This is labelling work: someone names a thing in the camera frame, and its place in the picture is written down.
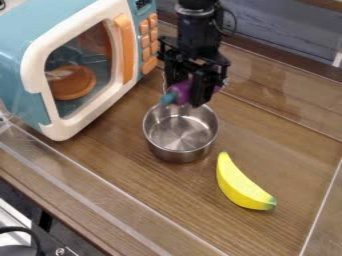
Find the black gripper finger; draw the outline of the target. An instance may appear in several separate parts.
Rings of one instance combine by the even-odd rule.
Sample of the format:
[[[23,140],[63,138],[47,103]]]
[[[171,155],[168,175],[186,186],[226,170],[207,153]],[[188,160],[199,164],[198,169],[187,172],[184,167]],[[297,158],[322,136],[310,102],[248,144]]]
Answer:
[[[167,87],[186,81],[194,73],[194,63],[187,56],[180,53],[167,53],[164,55],[164,75]]]
[[[206,65],[192,73],[190,90],[190,104],[198,108],[206,104],[224,85],[226,73],[219,71],[218,66]]]

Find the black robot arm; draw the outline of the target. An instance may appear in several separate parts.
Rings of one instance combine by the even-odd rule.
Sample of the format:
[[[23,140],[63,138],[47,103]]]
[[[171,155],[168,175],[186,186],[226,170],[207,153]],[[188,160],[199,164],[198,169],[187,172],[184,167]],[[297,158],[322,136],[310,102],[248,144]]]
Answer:
[[[160,36],[163,105],[206,104],[227,81],[230,60],[219,52],[224,9],[219,0],[178,0],[178,34]]]

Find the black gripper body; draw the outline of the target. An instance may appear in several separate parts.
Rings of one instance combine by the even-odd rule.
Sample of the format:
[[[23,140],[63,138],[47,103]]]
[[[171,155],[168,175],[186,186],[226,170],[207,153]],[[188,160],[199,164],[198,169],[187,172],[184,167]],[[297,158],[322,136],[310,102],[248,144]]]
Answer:
[[[159,59],[164,62],[167,53],[180,53],[194,63],[194,72],[206,65],[219,67],[226,73],[230,60],[220,54],[223,29],[222,8],[176,8],[176,36],[159,37]]]

